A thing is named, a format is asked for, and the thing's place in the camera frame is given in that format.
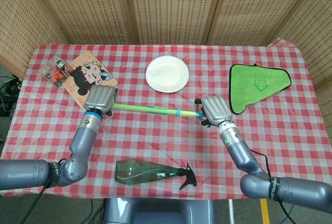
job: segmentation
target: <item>floor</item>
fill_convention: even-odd
[[[10,75],[8,71],[0,67],[0,76]],[[10,117],[0,117],[0,138],[6,140],[10,127]],[[0,142],[0,153],[4,142]],[[32,202],[36,198],[34,194],[26,194],[20,197],[0,197],[0,223],[19,223]],[[280,223],[284,214],[277,202],[268,202],[268,215],[271,224]],[[93,200],[93,213],[103,204],[102,200]],[[254,223],[261,224],[262,214],[259,200],[234,200],[234,219],[236,224]],[[81,223],[91,211],[90,200],[59,197],[56,195],[43,195],[25,223]],[[217,224],[229,224],[228,204],[226,200],[215,201],[215,214]],[[291,217],[295,222],[306,223],[331,223],[332,216],[327,213],[314,211],[304,207],[294,206]]]

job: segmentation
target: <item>blue ring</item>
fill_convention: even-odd
[[[103,117],[100,116],[99,114],[96,114],[96,113],[94,113],[92,111],[86,111],[83,115],[87,115],[87,114],[94,115],[94,116],[98,117],[100,119],[100,121],[103,121]]]

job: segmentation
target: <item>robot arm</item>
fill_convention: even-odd
[[[320,211],[332,213],[332,186],[320,181],[292,177],[274,177],[260,167],[241,136],[236,125],[231,122],[232,113],[220,96],[196,99],[202,104],[207,120],[203,125],[218,127],[218,134],[232,157],[236,167],[247,175],[240,181],[240,187],[248,198],[270,198]]]
[[[88,157],[102,122],[110,114],[117,89],[92,86],[86,100],[87,112],[70,145],[71,157],[65,162],[45,160],[0,160],[0,190],[45,186],[67,186],[85,177]]]

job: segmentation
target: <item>cartoon character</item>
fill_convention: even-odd
[[[101,69],[98,61],[85,62],[83,66],[76,67],[71,76],[74,77],[74,82],[79,87],[79,95],[86,95],[92,85],[100,85],[103,80],[108,81],[113,78],[110,73]]]

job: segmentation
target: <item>cartoon card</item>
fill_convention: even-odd
[[[90,51],[79,55],[70,63],[70,66],[73,68],[73,72],[63,85],[80,108],[84,108],[92,85],[113,87],[118,85],[118,81]]]

